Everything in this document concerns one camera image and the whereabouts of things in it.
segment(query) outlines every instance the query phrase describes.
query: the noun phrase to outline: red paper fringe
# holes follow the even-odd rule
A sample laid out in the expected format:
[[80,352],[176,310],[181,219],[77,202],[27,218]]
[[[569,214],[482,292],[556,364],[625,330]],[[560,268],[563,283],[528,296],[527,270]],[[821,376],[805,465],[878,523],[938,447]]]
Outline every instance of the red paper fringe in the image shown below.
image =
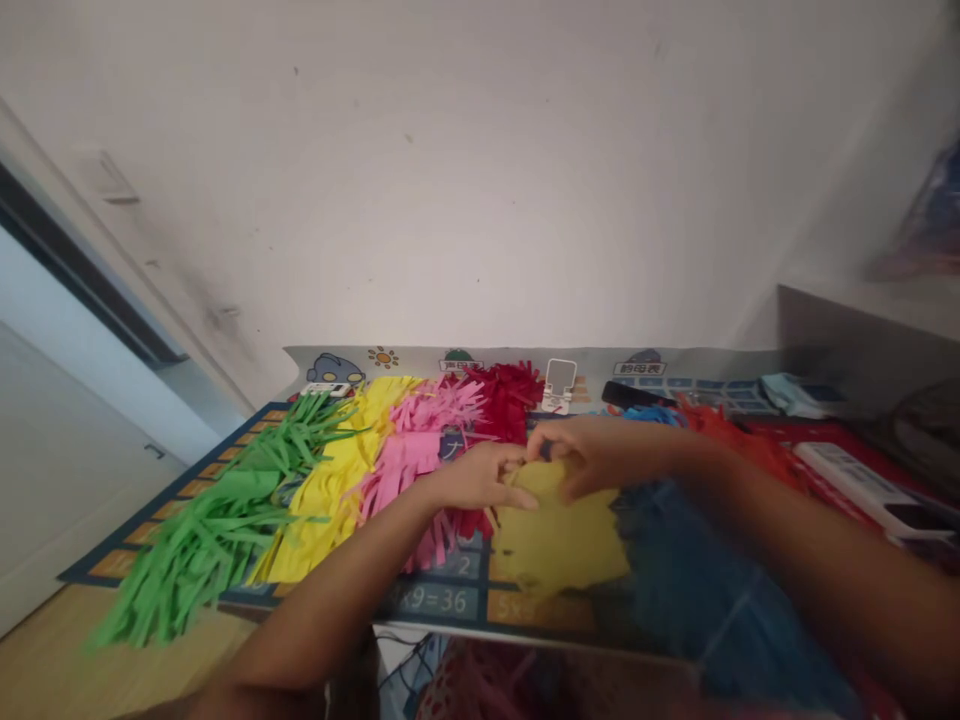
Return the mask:
[[776,442],[762,435],[743,432],[723,416],[722,408],[691,405],[683,395],[680,396],[680,406],[690,429],[722,442],[784,485],[807,494],[807,480],[797,472],[794,456]]
[[[527,444],[527,413],[543,400],[540,371],[529,360],[518,365],[496,364],[488,369],[466,368],[467,376],[481,384],[483,414],[474,424],[478,435],[489,435],[500,442]],[[455,519],[457,534],[466,539],[477,530],[489,539],[493,527],[482,510],[464,510]]]

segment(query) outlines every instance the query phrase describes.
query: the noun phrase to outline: yellow paper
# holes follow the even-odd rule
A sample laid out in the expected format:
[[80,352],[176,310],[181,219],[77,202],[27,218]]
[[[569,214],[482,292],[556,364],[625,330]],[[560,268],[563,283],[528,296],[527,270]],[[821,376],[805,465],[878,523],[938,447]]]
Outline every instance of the yellow paper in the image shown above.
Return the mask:
[[521,590],[541,599],[630,572],[617,535],[617,518],[609,507],[617,491],[605,490],[563,505],[557,490],[564,475],[560,462],[524,465],[507,482],[532,493],[540,509],[497,510],[500,528],[493,539],[497,566]]
[[353,534],[360,495],[343,496],[373,471],[384,439],[393,433],[390,410],[422,382],[422,378],[408,376],[377,378],[350,401],[345,411],[356,408],[357,412],[337,429],[370,429],[324,448],[328,459],[317,464],[290,502],[290,513],[299,519],[278,532],[257,564],[252,581],[300,582]]

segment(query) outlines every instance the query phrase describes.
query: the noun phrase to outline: white shelf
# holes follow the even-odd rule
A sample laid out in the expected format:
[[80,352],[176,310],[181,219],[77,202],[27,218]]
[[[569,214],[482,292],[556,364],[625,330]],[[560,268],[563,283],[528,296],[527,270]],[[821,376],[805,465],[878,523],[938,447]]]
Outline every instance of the white shelf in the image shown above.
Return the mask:
[[960,278],[870,282],[788,275],[781,284],[809,295],[960,342]]

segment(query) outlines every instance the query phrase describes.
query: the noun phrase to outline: cut paper strip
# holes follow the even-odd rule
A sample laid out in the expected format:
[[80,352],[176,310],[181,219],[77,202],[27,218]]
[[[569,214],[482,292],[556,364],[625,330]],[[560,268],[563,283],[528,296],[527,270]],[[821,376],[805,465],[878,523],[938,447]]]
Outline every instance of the cut paper strip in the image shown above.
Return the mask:
[[280,478],[276,470],[230,470],[164,521],[121,583],[94,646],[165,645],[189,629],[200,607],[239,585],[254,553],[287,521],[286,511],[270,503]]
[[348,491],[375,469],[383,441],[393,433],[391,408],[421,382],[406,376],[377,378],[347,401],[350,414],[337,431],[360,434],[324,448],[324,461],[313,468],[290,502],[290,512],[298,520],[278,533],[253,580],[300,582],[353,534],[360,495]]
[[521,590],[540,599],[630,572],[617,518],[609,507],[617,491],[605,490],[564,505],[557,491],[565,473],[560,462],[524,465],[506,482],[532,493],[540,509],[498,508],[500,529],[493,538],[497,567]]
[[806,478],[794,467],[793,455],[778,443],[743,432],[724,417],[723,408],[693,405],[683,395],[680,406],[691,430],[732,448],[787,487],[804,494],[809,492]]
[[[474,432],[500,442],[527,444],[527,413],[543,400],[543,380],[530,362],[518,365],[497,364],[488,369],[466,368],[467,377],[480,383],[483,417]],[[470,539],[477,530],[485,538],[493,534],[489,513],[461,511],[457,515],[457,533]]]
[[187,630],[199,607],[239,585],[289,520],[274,502],[281,482],[316,465],[325,443],[355,434],[334,427],[346,417],[343,409],[327,395],[301,398],[217,472],[218,482],[209,481],[159,525],[94,644],[169,642]]
[[[396,428],[388,437],[377,467],[359,487],[361,515],[370,518],[393,502],[414,481],[440,467],[440,439],[447,428],[463,431],[480,417],[480,384],[454,376],[425,382],[390,413]],[[446,512],[434,518],[404,568],[427,570],[434,560],[442,565],[456,543],[454,525]]]

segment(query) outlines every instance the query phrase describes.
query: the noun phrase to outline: finger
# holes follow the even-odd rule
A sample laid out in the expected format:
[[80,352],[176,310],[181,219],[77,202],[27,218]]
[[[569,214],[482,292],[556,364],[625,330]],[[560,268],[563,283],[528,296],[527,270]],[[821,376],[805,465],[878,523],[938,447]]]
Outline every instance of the finger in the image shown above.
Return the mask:
[[491,505],[500,507],[515,507],[519,510],[538,510],[540,503],[537,499],[520,488],[507,487],[506,485],[496,485],[491,492],[493,502]]
[[566,477],[560,484],[558,492],[560,501],[564,505],[569,505],[583,496],[589,495],[594,489],[591,473],[587,470],[577,470]]
[[555,462],[566,457],[573,452],[573,448],[562,440],[558,440],[550,445],[550,461]]
[[543,443],[547,440],[569,442],[567,433],[563,430],[564,422],[564,420],[542,422],[533,429],[530,439],[527,440],[527,462],[540,459],[540,451],[543,449]]
[[503,468],[507,463],[519,465],[527,457],[527,449],[523,445],[513,445],[511,443],[497,444],[497,464]]

